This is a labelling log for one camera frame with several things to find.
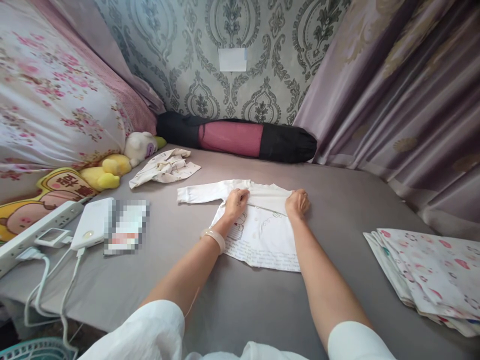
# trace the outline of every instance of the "mattress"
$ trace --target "mattress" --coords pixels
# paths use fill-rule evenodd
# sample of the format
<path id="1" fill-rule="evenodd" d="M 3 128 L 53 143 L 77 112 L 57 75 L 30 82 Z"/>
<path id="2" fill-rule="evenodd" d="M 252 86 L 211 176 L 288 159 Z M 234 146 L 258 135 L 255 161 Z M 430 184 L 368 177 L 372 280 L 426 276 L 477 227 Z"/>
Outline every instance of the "mattress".
<path id="1" fill-rule="evenodd" d="M 168 145 L 163 151 L 173 149 Z M 128 182 L 145 163 L 121 179 L 115 190 L 97 199 L 149 200 L 146 240 L 136 254 L 104 258 L 103 246 L 89 248 L 66 306 L 69 318 L 112 331 L 133 313 L 152 287 L 199 239 L 220 201 L 177 204 L 177 189 L 227 179 L 251 179 L 292 190 L 304 188 L 311 201 L 308 222 L 322 247 L 353 289 L 397 359 L 477 359 L 480 344 L 420 317 L 404 306 L 378 265 L 362 232 L 398 228 L 432 233 L 377 177 L 361 171 L 321 165 L 280 164 L 203 150 L 191 161 L 202 168 L 169 184 Z M 69 224 L 75 229 L 78 219 Z M 55 263 L 64 250 L 45 251 Z M 75 255 L 48 282 L 42 307 L 58 312 Z M 0 280 L 0 296 L 24 302 L 40 281 L 40 261 L 22 263 Z M 248 341 L 291 351 L 309 359 L 327 359 L 310 315 L 299 273 L 251 268 L 222 255 L 187 321 L 188 351 L 242 353 Z"/>

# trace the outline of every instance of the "plush toy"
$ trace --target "plush toy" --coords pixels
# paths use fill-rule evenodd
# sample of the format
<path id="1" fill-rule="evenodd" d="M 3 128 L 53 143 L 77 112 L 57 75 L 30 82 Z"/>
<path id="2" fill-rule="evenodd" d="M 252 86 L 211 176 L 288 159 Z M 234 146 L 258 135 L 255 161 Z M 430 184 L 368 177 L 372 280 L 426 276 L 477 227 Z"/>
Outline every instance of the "plush toy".
<path id="1" fill-rule="evenodd" d="M 50 172 L 37 181 L 41 194 L 0 206 L 0 245 L 49 214 L 64 202 L 95 196 L 97 192 L 69 167 Z"/>
<path id="2" fill-rule="evenodd" d="M 163 137 L 153 136 L 147 131 L 132 132 L 126 138 L 123 154 L 130 159 L 130 165 L 134 168 L 166 144 Z"/>
<path id="3" fill-rule="evenodd" d="M 98 192 L 115 189 L 120 186 L 120 177 L 132 170 L 129 158 L 121 154 L 112 154 L 101 161 L 101 166 L 80 170 L 80 175 Z"/>

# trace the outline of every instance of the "hand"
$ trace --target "hand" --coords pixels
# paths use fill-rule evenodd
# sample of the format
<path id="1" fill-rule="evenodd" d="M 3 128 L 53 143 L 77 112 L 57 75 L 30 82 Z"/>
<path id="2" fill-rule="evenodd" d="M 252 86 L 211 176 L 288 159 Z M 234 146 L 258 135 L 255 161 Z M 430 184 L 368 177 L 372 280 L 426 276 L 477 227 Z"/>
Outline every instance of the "hand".
<path id="1" fill-rule="evenodd" d="M 292 219 L 303 219 L 309 208 L 309 195 L 304 189 L 292 191 L 285 201 L 285 210 L 290 221 Z"/>
<path id="2" fill-rule="evenodd" d="M 230 192 L 225 204 L 224 216 L 231 221 L 235 221 L 245 211 L 250 191 L 247 189 L 236 188 Z"/>

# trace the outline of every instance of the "damask wallpaper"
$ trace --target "damask wallpaper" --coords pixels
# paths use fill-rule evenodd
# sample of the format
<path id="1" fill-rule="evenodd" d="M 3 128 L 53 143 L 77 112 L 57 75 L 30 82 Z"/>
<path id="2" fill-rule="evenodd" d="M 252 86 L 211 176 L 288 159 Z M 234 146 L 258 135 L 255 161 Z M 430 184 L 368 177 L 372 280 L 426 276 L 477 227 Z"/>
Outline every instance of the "damask wallpaper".
<path id="1" fill-rule="evenodd" d="M 95 0 L 168 110 L 291 125 L 350 0 Z M 220 72 L 218 48 L 247 48 Z"/>

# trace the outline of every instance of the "white plush toy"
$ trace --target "white plush toy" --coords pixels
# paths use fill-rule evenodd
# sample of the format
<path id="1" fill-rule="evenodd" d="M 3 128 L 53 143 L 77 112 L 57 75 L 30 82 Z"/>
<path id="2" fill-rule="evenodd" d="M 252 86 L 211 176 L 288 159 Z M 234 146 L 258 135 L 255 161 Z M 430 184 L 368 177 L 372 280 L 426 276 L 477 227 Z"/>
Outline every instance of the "white plush toy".
<path id="1" fill-rule="evenodd" d="M 126 138 L 123 154 L 130 159 L 130 165 L 134 168 L 166 144 L 163 137 L 153 136 L 147 131 L 132 132 Z"/>

